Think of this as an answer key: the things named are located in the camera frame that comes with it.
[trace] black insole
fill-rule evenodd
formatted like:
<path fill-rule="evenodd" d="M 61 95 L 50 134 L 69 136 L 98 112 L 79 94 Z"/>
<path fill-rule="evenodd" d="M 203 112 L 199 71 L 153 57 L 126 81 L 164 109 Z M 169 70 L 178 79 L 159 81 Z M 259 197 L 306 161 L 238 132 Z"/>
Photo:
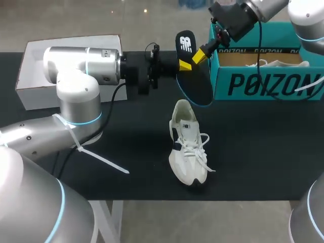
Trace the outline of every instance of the black insole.
<path fill-rule="evenodd" d="M 210 82 L 208 62 L 195 65 L 192 57 L 197 51 L 194 34 L 185 30 L 176 36 L 177 58 L 191 64 L 192 71 L 179 71 L 177 81 L 187 98 L 197 105 L 209 105 L 214 93 Z"/>

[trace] teal shoe box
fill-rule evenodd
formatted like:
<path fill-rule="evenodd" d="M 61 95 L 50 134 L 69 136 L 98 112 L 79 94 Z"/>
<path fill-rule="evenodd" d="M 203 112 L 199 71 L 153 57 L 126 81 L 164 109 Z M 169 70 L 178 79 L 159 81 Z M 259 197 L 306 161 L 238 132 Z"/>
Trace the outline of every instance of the teal shoe box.
<path fill-rule="evenodd" d="M 309 67 L 260 67 L 267 89 L 284 100 L 300 100 L 320 89 L 310 99 L 320 100 L 324 82 L 307 90 L 294 90 L 324 76 L 324 56 L 303 49 L 289 22 L 263 24 L 262 32 L 260 59 L 265 59 L 268 63 L 279 60 L 292 64 L 308 61 L 310 64 Z M 215 38 L 213 24 L 209 40 L 212 38 Z M 273 100 L 258 81 L 257 67 L 246 66 L 256 64 L 258 44 L 259 25 L 256 24 L 240 41 L 231 42 L 229 49 L 220 47 L 213 53 L 209 59 L 209 68 L 215 100 Z"/>

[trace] white sneaker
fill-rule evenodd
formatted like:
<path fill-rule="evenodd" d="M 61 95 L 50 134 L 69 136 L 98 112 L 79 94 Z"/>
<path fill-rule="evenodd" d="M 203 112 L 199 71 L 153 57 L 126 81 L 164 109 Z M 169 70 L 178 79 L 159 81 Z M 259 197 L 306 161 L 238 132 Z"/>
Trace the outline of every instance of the white sneaker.
<path fill-rule="evenodd" d="M 174 108 L 170 135 L 173 149 L 169 162 L 174 174 L 186 185 L 203 184 L 207 171 L 214 172 L 207 166 L 207 155 L 203 148 L 209 141 L 209 136 L 200 133 L 199 123 L 187 100 L 179 100 Z M 201 136 L 207 137 L 204 143 Z"/>
<path fill-rule="evenodd" d="M 258 63 L 252 64 L 252 65 L 246 65 L 247 67 L 256 67 Z M 290 64 L 290 63 L 284 63 L 280 62 L 279 60 L 273 61 L 268 63 L 264 59 L 260 59 L 260 67 L 309 67 L 309 62 L 303 61 L 300 64 Z"/>

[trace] new balance logo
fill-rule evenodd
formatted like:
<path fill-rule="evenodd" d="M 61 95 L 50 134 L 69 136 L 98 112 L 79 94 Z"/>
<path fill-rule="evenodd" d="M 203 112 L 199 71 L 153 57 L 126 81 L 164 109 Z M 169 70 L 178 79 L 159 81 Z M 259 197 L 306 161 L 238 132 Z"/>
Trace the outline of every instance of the new balance logo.
<path fill-rule="evenodd" d="M 191 50 L 191 41 L 189 37 L 180 37 L 181 49 L 187 52 L 192 52 Z"/>

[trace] floor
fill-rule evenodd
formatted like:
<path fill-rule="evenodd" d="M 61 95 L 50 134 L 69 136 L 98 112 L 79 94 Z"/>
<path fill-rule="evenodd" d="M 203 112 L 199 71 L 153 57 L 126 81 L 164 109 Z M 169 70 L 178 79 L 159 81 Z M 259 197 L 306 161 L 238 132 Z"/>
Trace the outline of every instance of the floor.
<path fill-rule="evenodd" d="M 0 0 L 0 52 L 23 52 L 28 41 L 109 33 L 121 35 L 124 51 L 142 51 L 150 42 L 174 50 L 176 34 L 186 29 L 197 46 L 205 44 L 207 7 L 192 11 L 178 1 L 186 0 Z M 274 20 L 288 20 L 287 11 Z"/>
<path fill-rule="evenodd" d="M 287 21 L 287 11 L 274 20 Z M 178 0 L 0 0 L 0 52 L 23 52 L 33 40 L 108 33 L 120 34 L 124 51 L 150 42 L 174 50 L 185 29 L 204 44 L 209 23 L 206 7 L 180 8 Z M 121 242 L 288 243 L 290 213 L 288 201 L 127 201 Z"/>

